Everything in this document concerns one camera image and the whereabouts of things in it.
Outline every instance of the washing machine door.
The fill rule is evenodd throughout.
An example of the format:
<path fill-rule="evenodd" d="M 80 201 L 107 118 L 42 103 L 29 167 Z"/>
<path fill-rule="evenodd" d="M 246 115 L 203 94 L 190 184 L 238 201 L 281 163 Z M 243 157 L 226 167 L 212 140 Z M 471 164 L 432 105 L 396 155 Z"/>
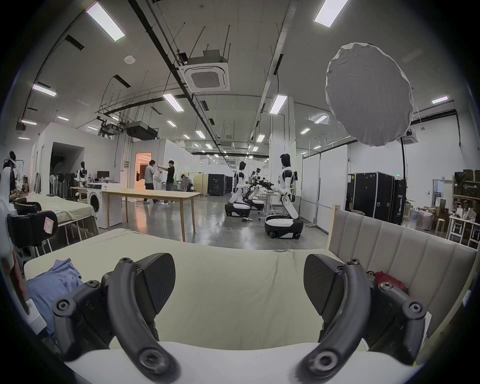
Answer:
<path fill-rule="evenodd" d="M 93 210 L 95 211 L 95 213 L 97 213 L 98 210 L 100 209 L 100 201 L 96 193 L 92 193 L 90 195 L 88 203 L 93 207 Z"/>

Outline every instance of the upholstered headboard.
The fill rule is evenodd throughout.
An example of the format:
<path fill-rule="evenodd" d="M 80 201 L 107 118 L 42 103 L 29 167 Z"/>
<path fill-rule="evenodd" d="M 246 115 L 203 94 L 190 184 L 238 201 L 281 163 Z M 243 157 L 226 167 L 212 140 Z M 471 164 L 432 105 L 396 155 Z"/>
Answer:
<path fill-rule="evenodd" d="M 427 306 L 430 336 L 454 305 L 477 250 L 425 232 L 338 210 L 328 248 L 365 271 L 383 271 L 402 281 L 408 294 Z"/>

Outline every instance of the wooden table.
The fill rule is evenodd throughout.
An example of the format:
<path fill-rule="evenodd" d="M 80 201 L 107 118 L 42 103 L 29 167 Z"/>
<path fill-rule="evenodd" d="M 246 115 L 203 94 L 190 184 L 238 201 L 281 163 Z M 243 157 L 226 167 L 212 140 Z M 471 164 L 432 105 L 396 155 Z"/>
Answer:
<path fill-rule="evenodd" d="M 190 199 L 192 202 L 192 223 L 193 233 L 195 233 L 195 209 L 193 207 L 194 197 L 199 195 L 198 192 L 178 192 L 178 191 L 158 191 L 158 190 L 137 190 L 133 188 L 122 188 L 118 191 L 102 191 L 108 193 L 107 197 L 107 227 L 110 229 L 110 195 L 125 196 L 125 216 L 128 222 L 127 198 L 136 197 L 139 199 L 156 199 L 156 200 L 173 200 L 180 202 L 180 223 L 181 237 L 185 241 L 185 224 L 183 222 L 183 202 Z"/>

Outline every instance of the ceiling air conditioner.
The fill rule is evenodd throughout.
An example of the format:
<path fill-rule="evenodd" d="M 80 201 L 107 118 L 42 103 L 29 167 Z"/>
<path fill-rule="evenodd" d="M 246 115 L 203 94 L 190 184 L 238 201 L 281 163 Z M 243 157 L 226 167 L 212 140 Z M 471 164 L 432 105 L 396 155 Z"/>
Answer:
<path fill-rule="evenodd" d="M 132 121 L 125 124 L 127 135 L 140 140 L 153 140 L 156 138 L 156 131 L 146 125 L 143 121 Z"/>
<path fill-rule="evenodd" d="M 415 143 L 418 143 L 419 141 L 417 140 L 417 134 L 415 133 L 415 131 L 412 131 L 411 128 L 408 128 L 407 129 L 407 132 L 405 133 L 403 137 L 403 144 L 404 145 L 407 145 L 407 144 L 415 144 Z"/>
<path fill-rule="evenodd" d="M 219 49 L 203 51 L 201 57 L 190 57 L 179 68 L 192 92 L 229 91 L 228 61 Z"/>

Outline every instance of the ceiling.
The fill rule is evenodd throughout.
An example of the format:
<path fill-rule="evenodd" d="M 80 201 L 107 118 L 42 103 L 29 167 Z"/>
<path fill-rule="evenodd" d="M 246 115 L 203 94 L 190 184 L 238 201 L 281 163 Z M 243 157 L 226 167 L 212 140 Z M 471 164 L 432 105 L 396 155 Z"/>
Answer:
<path fill-rule="evenodd" d="M 145 1 L 138 0 L 138 3 L 149 23 L 154 25 L 154 17 Z M 227 55 L 230 45 L 230 91 L 197 95 L 198 100 L 204 100 L 208 105 L 206 113 L 215 122 L 212 128 L 217 139 L 236 143 L 229 151 L 246 151 L 265 74 L 288 3 L 288 0 L 162 0 L 153 4 L 169 40 L 172 40 L 170 33 L 173 36 L 178 33 L 175 43 L 180 52 L 189 55 L 205 27 L 193 50 L 193 57 L 201 56 L 207 45 L 209 49 L 223 50 L 230 25 L 225 53 Z M 431 106 L 432 99 L 443 95 L 454 98 L 457 109 L 465 104 L 465 83 L 454 61 L 428 27 L 402 2 L 350 0 L 331 28 L 313 22 L 321 4 L 321 0 L 299 2 L 282 51 L 279 83 L 273 79 L 266 101 L 265 109 L 268 110 L 277 87 L 280 93 L 293 96 L 297 148 L 325 146 L 348 136 L 329 112 L 324 86 L 330 59 L 342 45 L 353 41 L 377 45 L 398 63 L 412 85 L 419 109 Z M 113 42 L 88 14 L 81 15 L 68 33 L 84 45 L 84 49 L 79 51 L 65 41 L 55 49 L 39 80 L 58 94 L 53 98 L 33 92 L 28 106 L 38 111 L 27 110 L 27 119 L 43 124 L 54 121 L 96 133 L 87 126 L 99 127 L 100 122 L 95 118 L 101 105 L 112 109 L 159 97 L 165 88 L 180 94 L 178 84 L 172 76 L 169 77 L 166 64 L 127 0 L 102 0 L 101 5 L 125 37 Z M 158 26 L 153 29 L 168 50 Z M 135 57 L 134 64 L 124 62 L 128 55 Z M 112 80 L 115 74 L 131 87 L 126 88 Z M 158 128 L 161 137 L 172 141 L 185 140 L 183 135 L 187 134 L 191 138 L 184 143 L 188 150 L 198 151 L 205 148 L 206 143 L 213 146 L 211 140 L 204 141 L 196 135 L 195 130 L 200 128 L 211 139 L 187 99 L 178 101 L 184 112 L 175 112 L 166 101 L 161 101 L 125 110 L 122 117 L 142 120 L 152 128 Z M 315 124 L 321 114 L 327 114 L 328 119 Z M 70 120 L 62 121 L 57 116 Z M 270 133 L 268 116 L 262 114 L 259 128 L 267 138 Z M 168 125 L 167 120 L 173 121 L 177 127 Z M 301 135 L 301 130 L 306 127 L 310 131 Z M 259 154 L 268 154 L 268 144 L 266 140 L 264 142 L 259 146 Z"/>

